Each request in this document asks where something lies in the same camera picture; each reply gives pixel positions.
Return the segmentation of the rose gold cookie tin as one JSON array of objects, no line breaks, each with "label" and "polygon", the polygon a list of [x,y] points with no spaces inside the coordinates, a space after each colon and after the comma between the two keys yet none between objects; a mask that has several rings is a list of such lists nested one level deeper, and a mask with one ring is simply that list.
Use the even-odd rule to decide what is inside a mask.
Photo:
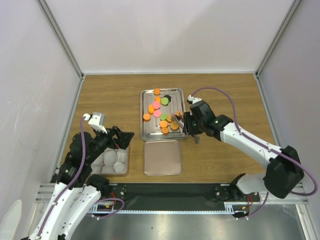
[{"label": "rose gold cookie tin", "polygon": [[91,164],[92,174],[97,175],[125,175],[129,169],[130,148],[107,148]]}]

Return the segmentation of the orange chip cookie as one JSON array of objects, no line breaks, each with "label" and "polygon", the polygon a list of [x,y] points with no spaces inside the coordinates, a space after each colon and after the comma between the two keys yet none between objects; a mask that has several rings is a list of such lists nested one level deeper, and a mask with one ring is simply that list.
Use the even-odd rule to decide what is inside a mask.
[{"label": "orange chip cookie", "polygon": [[161,129],[161,132],[164,134],[164,135],[167,135],[169,133],[169,129],[167,127],[163,127]]}]

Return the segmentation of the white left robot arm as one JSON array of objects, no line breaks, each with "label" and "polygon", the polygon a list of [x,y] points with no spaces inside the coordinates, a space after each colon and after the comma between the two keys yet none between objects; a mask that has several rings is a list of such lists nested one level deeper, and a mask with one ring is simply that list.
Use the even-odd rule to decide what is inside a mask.
[{"label": "white left robot arm", "polygon": [[105,132],[94,131],[95,137],[81,130],[72,138],[64,163],[55,177],[49,204],[28,240],[69,240],[90,208],[105,200],[111,192],[110,182],[92,174],[92,163],[106,149],[126,150],[133,132],[117,126]]}]

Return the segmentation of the silver metal tongs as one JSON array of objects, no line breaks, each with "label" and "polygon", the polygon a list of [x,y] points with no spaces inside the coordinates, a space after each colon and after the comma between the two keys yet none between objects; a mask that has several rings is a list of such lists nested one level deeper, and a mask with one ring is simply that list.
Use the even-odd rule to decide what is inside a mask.
[{"label": "silver metal tongs", "polygon": [[[187,130],[187,125],[186,125],[186,120],[184,119],[183,115],[181,113],[175,114],[173,113],[171,115],[171,118],[174,122],[178,124],[178,126],[182,129],[182,132],[186,135],[189,136],[190,134],[188,133]],[[200,137],[197,135],[190,135],[193,138],[193,141],[198,145],[200,143]]]}]

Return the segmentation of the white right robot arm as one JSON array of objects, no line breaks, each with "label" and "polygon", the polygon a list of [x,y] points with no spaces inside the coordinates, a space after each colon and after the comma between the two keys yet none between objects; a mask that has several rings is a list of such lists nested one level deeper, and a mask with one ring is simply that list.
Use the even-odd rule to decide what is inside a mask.
[{"label": "white right robot arm", "polygon": [[230,188],[234,200],[242,201],[249,193],[260,191],[268,191],[284,199],[304,178],[298,153],[293,147],[282,148],[261,140],[237,126],[228,116],[215,115],[208,103],[200,98],[192,98],[188,103],[190,110],[183,117],[183,132],[186,135],[195,137],[205,133],[239,149],[266,170],[265,173],[244,173],[236,177]]}]

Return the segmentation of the tan round biscuit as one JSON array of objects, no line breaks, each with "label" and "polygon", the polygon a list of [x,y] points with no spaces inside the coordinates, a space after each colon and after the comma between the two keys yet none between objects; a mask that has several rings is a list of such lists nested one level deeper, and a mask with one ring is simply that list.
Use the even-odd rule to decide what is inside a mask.
[{"label": "tan round biscuit", "polygon": [[161,121],[159,122],[159,126],[160,126],[161,128],[167,128],[167,127],[168,127],[168,122],[167,122],[166,120],[161,120]]},{"label": "tan round biscuit", "polygon": [[180,126],[176,122],[171,122],[170,123],[170,129],[173,131],[178,131]]},{"label": "tan round biscuit", "polygon": [[167,122],[168,123],[172,123],[173,121],[174,121],[174,117],[173,117],[173,115],[172,114],[169,114],[168,116],[167,116]]}]

